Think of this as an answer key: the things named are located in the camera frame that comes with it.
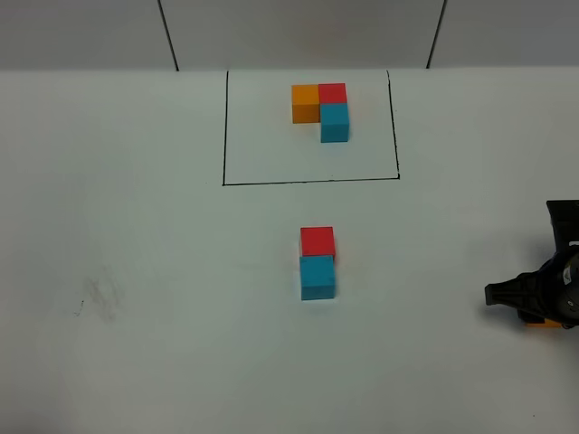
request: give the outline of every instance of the blue cube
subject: blue cube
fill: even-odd
[[[301,299],[320,300],[336,297],[336,273],[334,257],[301,256],[299,258],[301,277]]]
[[[350,117],[347,103],[321,104],[319,108],[322,143],[347,142],[350,138]]]

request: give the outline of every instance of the gray wall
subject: gray wall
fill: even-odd
[[[442,0],[164,0],[182,69],[424,68]]]
[[[0,69],[173,69],[156,0],[3,0]]]
[[[432,67],[579,64],[577,0],[448,0]]]

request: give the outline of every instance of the stacked cubes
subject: stacked cubes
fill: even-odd
[[[301,299],[336,297],[334,230],[331,227],[301,228],[300,244]]]
[[[350,118],[346,84],[306,84],[291,87],[294,124],[321,123],[321,142],[347,142]]]

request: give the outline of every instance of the orange part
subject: orange part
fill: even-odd
[[[298,84],[291,87],[291,114],[294,124],[319,122],[317,84]]]
[[[319,91],[317,84],[296,84],[291,87],[291,104],[319,105]]]
[[[319,122],[319,105],[293,105],[291,107],[294,124],[313,124]]]
[[[542,324],[531,324],[526,323],[527,327],[535,327],[535,328],[561,328],[560,323],[556,323],[555,321],[551,321],[550,319],[546,319]]]

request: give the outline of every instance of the red cube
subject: red cube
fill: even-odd
[[[346,84],[318,84],[319,103],[320,104],[345,104]]]
[[[336,244],[334,243],[334,229],[331,226],[318,228],[301,228],[301,256],[326,256],[336,257]]]

